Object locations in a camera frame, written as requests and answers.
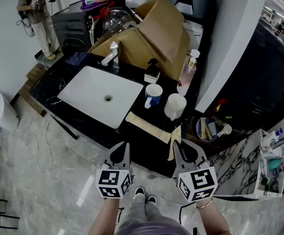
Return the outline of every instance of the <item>tile floor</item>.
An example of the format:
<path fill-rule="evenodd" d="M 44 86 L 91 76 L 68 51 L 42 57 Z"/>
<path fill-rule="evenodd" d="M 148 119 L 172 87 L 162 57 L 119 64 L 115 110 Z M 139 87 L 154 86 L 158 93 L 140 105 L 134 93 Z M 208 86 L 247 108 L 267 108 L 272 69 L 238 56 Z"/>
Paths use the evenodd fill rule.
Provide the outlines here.
<path fill-rule="evenodd" d="M 30 129 L 38 138 L 39 164 L 43 171 L 50 167 L 45 135 L 54 165 L 48 174 L 40 171 L 36 140 L 30 132 L 0 134 L 0 197 L 9 201 L 8 213 L 21 218 L 19 230 L 1 230 L 1 234 L 86 235 L 103 203 L 94 179 L 106 148 L 84 137 L 75 141 L 49 115 L 41 117 L 21 97 L 15 109 L 20 116 L 18 130 Z M 121 201 L 120 206 L 125 207 L 121 220 L 138 185 L 158 197 L 163 215 L 178 220 L 179 208 L 186 202 L 174 181 L 135 164 L 131 167 L 136 176 Z M 284 196 L 260 202 L 215 199 L 215 203 L 233 235 L 279 235 L 284 230 Z M 193 227 L 198 227 L 205 234 L 195 207 L 184 208 L 181 220 L 190 233 Z"/>

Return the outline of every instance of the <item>shoe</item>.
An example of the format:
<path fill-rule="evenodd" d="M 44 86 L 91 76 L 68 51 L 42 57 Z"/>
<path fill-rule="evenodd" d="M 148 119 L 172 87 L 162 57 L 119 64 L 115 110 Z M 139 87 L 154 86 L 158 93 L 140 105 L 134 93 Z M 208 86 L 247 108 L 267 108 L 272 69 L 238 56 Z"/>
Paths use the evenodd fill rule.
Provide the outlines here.
<path fill-rule="evenodd" d="M 136 196 L 139 196 L 139 195 L 142 195 L 145 198 L 145 191 L 144 191 L 143 187 L 138 187 L 138 188 L 135 189 L 133 198 L 135 198 Z"/>
<path fill-rule="evenodd" d="M 56 59 L 56 55 L 55 54 L 50 54 L 48 57 L 45 57 L 48 61 L 53 61 L 54 59 Z"/>
<path fill-rule="evenodd" d="M 157 206 L 157 199 L 156 199 L 155 196 L 150 196 L 150 197 L 148 197 L 146 203 L 148 203 L 148 202 L 152 202 L 152 203 L 154 203 L 154 204 Z"/>

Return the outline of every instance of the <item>cardboard box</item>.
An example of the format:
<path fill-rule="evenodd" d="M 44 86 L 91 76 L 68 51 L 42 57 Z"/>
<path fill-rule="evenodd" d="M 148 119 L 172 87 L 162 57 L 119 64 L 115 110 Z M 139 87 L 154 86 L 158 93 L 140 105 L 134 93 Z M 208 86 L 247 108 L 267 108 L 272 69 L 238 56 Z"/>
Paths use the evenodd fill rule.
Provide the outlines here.
<path fill-rule="evenodd" d="M 183 15 L 169 0 L 149 0 L 135 11 L 144 19 L 137 28 L 103 36 L 89 51 L 106 57 L 112 41 L 119 40 L 121 61 L 147 69 L 148 62 L 156 58 L 161 73 L 178 81 L 190 42 Z"/>

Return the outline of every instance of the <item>chrome faucet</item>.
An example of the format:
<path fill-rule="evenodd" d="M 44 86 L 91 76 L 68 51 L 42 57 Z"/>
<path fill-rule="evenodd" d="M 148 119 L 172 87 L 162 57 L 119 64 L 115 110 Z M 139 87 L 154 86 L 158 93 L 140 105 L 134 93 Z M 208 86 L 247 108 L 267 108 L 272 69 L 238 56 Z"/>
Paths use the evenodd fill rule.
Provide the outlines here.
<path fill-rule="evenodd" d="M 111 53 L 103 59 L 101 63 L 103 66 L 107 66 L 110 61 L 113 61 L 112 66 L 117 69 L 119 68 L 119 51 L 118 51 L 119 44 L 120 44 L 119 41 L 112 41 L 109 47 Z"/>

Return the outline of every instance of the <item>person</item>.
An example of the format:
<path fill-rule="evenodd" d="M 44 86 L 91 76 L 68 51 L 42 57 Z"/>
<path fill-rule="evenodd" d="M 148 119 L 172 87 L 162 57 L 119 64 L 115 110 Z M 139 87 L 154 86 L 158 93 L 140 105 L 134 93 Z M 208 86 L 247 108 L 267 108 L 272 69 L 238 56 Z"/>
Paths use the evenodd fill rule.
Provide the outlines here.
<path fill-rule="evenodd" d="M 39 8 L 31 6 L 31 2 L 32 0 L 18 0 L 17 10 L 28 11 L 31 26 L 38 37 L 41 49 L 46 59 L 52 61 L 56 58 L 54 52 L 61 51 L 61 48 L 47 10 L 46 0 L 39 0 Z"/>
<path fill-rule="evenodd" d="M 136 188 L 131 207 L 117 235 L 189 235 L 174 219 L 160 214 L 157 200 Z M 113 235 L 119 208 L 119 199 L 106 199 L 88 235 Z M 211 198 L 197 201 L 207 235 L 230 235 L 229 226 Z"/>
<path fill-rule="evenodd" d="M 279 24 L 278 31 L 280 31 L 282 34 L 284 34 L 284 21 L 281 24 Z"/>

